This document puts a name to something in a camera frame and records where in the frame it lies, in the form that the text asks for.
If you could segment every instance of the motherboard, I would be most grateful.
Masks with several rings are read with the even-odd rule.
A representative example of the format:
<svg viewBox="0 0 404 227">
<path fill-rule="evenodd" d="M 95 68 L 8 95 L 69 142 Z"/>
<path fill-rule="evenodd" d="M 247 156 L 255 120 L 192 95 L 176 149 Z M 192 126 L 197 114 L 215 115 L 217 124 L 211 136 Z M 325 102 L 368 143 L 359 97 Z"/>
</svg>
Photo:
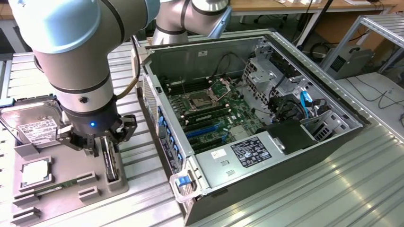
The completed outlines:
<svg viewBox="0 0 404 227">
<path fill-rule="evenodd" d="M 204 152 L 255 134 L 263 127 L 240 86 L 228 78 L 213 78 L 209 87 L 168 97 L 195 153 Z"/>
</svg>

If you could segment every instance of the psu label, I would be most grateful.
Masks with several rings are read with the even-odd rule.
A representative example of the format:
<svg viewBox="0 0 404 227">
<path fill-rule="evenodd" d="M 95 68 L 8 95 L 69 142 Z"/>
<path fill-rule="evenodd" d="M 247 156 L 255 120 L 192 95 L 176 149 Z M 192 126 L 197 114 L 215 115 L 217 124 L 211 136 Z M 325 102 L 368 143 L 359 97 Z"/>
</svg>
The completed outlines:
<svg viewBox="0 0 404 227">
<path fill-rule="evenodd" d="M 253 137 L 231 146 L 241 165 L 248 168 L 261 161 L 272 158 L 259 137 Z"/>
</svg>

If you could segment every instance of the metal table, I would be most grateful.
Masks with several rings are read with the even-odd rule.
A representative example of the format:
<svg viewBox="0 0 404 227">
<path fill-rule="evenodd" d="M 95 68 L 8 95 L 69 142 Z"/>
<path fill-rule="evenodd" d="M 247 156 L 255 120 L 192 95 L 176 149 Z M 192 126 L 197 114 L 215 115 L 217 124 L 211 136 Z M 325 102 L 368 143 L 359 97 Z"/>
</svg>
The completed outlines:
<svg viewBox="0 0 404 227">
<path fill-rule="evenodd" d="M 116 92 L 124 89 L 132 78 L 129 55 L 131 45 L 123 44 L 108 56 Z M 8 96 L 23 97 L 51 92 L 44 75 L 35 69 L 31 53 L 15 55 L 9 78 L 5 81 Z M 364 112 L 361 105 L 355 107 Z M 85 226 L 119 227 L 183 225 L 180 209 L 133 92 L 119 101 L 119 112 L 136 114 L 139 121 L 132 139 L 120 146 L 129 191 L 37 226 L 71 227 L 83 223 Z M 373 125 L 324 162 L 192 226 L 404 225 L 404 147 L 375 118 L 367 116 Z M 7 131 L 1 131 L 1 140 L 7 134 Z M 9 217 L 4 211 L 11 203 L 11 145 L 9 139 L 0 144 L 0 226 L 8 226 Z"/>
<path fill-rule="evenodd" d="M 352 35 L 357 31 L 360 25 L 364 25 L 373 32 L 380 34 L 384 38 L 392 41 L 400 49 L 392 55 L 392 57 L 385 62 L 384 66 L 380 68 L 379 73 L 381 73 L 391 63 L 397 59 L 397 57 L 404 52 L 404 14 L 388 14 L 388 15 L 371 15 L 371 16 L 359 16 L 355 23 L 352 24 L 345 36 L 341 39 L 340 44 L 337 45 L 335 51 L 331 53 L 331 56 L 321 63 L 321 68 L 327 71 L 340 53 L 341 48 L 347 45 Z M 359 40 L 359 44 L 363 43 L 368 34 Z"/>
</svg>

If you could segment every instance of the blue expansion slot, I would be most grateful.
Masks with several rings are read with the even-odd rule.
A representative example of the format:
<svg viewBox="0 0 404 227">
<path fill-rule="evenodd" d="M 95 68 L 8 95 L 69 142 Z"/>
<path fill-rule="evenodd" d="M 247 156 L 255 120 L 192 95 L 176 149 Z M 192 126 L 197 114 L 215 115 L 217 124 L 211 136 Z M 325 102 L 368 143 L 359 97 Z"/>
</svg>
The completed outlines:
<svg viewBox="0 0 404 227">
<path fill-rule="evenodd" d="M 216 131 L 217 129 L 219 129 L 219 124 L 213 125 L 212 127 L 200 129 L 200 130 L 193 131 L 193 132 L 189 132 L 189 133 L 187 134 L 187 138 L 189 139 L 189 138 L 192 138 L 192 137 L 200 136 L 200 135 L 203 135 L 203 134 L 207 134 L 207 133 L 209 133 L 209 132 Z"/>
</svg>

